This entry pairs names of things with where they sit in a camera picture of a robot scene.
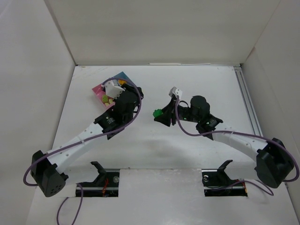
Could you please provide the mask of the green lego from stack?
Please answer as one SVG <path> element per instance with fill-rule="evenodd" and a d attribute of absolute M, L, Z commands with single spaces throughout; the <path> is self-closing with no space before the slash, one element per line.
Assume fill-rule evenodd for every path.
<path fill-rule="evenodd" d="M 153 117 L 154 117 L 154 118 L 157 118 L 157 117 L 161 116 L 162 114 L 163 114 L 162 109 L 156 109 L 156 110 L 154 110 L 154 112 L 153 112 Z"/>

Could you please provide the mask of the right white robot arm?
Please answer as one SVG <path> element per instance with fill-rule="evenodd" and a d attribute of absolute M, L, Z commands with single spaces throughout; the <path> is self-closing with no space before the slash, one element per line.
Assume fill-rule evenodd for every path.
<path fill-rule="evenodd" d="M 250 157 L 255 163 L 254 171 L 260 182 L 270 188 L 277 188 L 293 169 L 298 169 L 292 155 L 277 139 L 266 139 L 257 135 L 235 131 L 221 119 L 210 113 L 210 104 L 203 96 L 193 96 L 190 105 L 183 107 L 176 95 L 163 109 L 156 109 L 154 120 L 166 126 L 181 121 L 194 122 L 197 136 L 226 144 Z"/>

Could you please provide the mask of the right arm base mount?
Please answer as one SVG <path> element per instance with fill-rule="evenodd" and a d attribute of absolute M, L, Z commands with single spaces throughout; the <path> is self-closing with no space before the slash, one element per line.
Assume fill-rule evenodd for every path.
<path fill-rule="evenodd" d="M 247 189 L 244 182 L 232 185 L 239 180 L 232 180 L 226 174 L 225 169 L 233 160 L 225 161 L 217 169 L 202 169 L 202 184 L 205 197 L 219 196 L 243 196 L 247 197 Z"/>

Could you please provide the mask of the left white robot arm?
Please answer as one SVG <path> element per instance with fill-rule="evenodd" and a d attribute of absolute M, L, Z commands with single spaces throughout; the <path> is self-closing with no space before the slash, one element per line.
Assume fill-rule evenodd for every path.
<path fill-rule="evenodd" d="M 137 117 L 144 97 L 141 87 L 123 84 L 124 89 L 115 99 L 115 104 L 97 117 L 78 136 L 59 148 L 47 153 L 33 154 L 30 174 L 45 197 L 60 192 L 71 178 L 68 167 L 83 154 L 91 150 L 99 138 L 110 140 L 123 131 Z"/>

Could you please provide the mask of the lime green lego brick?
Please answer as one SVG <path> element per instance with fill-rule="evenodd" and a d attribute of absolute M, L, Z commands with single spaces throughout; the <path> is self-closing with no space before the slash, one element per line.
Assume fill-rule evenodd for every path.
<path fill-rule="evenodd" d="M 107 102 L 109 101 L 108 96 L 107 96 L 107 95 L 102 95 L 101 101 L 102 101 L 103 103 L 107 103 Z"/>

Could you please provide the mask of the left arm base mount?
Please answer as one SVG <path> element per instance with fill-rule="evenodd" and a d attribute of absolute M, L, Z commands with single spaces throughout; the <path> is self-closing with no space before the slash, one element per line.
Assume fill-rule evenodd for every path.
<path fill-rule="evenodd" d="M 118 197 L 120 169 L 104 169 L 97 161 L 90 163 L 96 174 L 91 181 L 81 182 L 83 197 Z"/>

